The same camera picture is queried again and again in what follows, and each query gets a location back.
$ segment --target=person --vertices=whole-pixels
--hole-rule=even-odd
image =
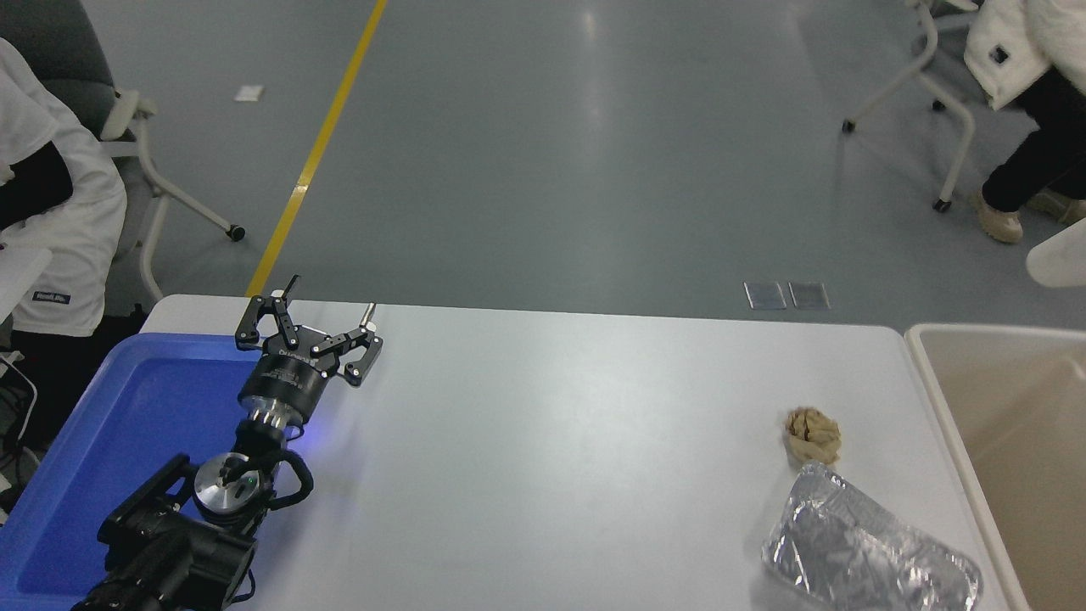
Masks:
[[[973,193],[981,228],[1015,243],[1022,205],[1086,217],[1086,0],[987,0],[965,65],[992,107],[1013,101],[1038,126]]]
[[[5,450],[46,446],[101,362],[89,356],[91,336],[125,207],[124,182],[101,143],[0,38],[0,243],[52,252],[11,315],[9,348],[25,356],[17,367],[38,398],[25,435],[13,440],[23,428],[11,428]]]

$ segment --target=beige bin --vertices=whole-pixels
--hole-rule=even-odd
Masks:
[[[906,341],[1012,609],[1086,609],[1086,333],[932,324]]]

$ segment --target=crumpled brown paper ball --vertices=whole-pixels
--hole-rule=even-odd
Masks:
[[[833,464],[841,449],[841,429],[833,419],[815,408],[797,408],[785,423],[788,449],[800,461]]]

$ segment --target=white jacket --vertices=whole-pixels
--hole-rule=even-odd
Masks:
[[[970,27],[965,65],[997,110],[1052,65],[1086,92],[1086,0],[987,0]]]

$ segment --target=black pants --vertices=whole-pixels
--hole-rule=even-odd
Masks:
[[[16,366],[38,389],[38,400],[23,443],[33,449],[49,445],[83,396],[105,356],[122,340],[139,332],[147,316],[104,317],[90,338],[14,332],[11,345],[25,356]],[[14,445],[22,420],[3,433],[4,448]]]
[[[1086,96],[1055,67],[1014,103],[1037,122],[1018,150],[984,182],[984,200],[1013,212],[1048,187],[1086,199]]]

